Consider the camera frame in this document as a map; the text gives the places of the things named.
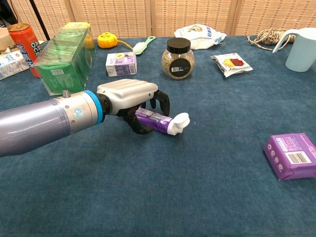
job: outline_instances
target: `jar label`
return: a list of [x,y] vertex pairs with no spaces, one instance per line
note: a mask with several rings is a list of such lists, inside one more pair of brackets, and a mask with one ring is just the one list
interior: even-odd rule
[[170,73],[175,77],[185,76],[191,69],[191,64],[187,59],[179,58],[170,64]]

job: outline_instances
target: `robotic hand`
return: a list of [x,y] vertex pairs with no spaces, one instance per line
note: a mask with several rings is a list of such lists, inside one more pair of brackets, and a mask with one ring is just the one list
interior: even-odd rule
[[168,96],[154,83],[121,79],[90,90],[69,94],[0,113],[0,157],[20,155],[35,150],[91,126],[100,124],[106,115],[122,117],[137,134],[148,134],[135,112],[156,99],[165,116],[169,115]]

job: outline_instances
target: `small purple carton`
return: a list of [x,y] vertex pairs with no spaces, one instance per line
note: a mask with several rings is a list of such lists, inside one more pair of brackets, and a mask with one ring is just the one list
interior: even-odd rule
[[109,53],[105,66],[109,77],[137,74],[137,62],[134,52]]
[[273,135],[264,151],[279,180],[316,177],[316,148],[305,133]]

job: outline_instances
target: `glass jar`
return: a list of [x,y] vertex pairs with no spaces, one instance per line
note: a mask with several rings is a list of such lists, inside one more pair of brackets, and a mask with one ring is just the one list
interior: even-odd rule
[[192,73],[195,66],[191,42],[185,38],[171,38],[161,57],[162,69],[166,75],[181,80]]

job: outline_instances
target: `white toothpaste cap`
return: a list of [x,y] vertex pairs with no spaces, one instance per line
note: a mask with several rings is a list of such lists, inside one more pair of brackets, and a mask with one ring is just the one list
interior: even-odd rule
[[183,128],[188,126],[190,123],[190,118],[188,113],[180,113],[173,120],[170,121],[168,126],[168,134],[176,135],[177,133],[182,133]]

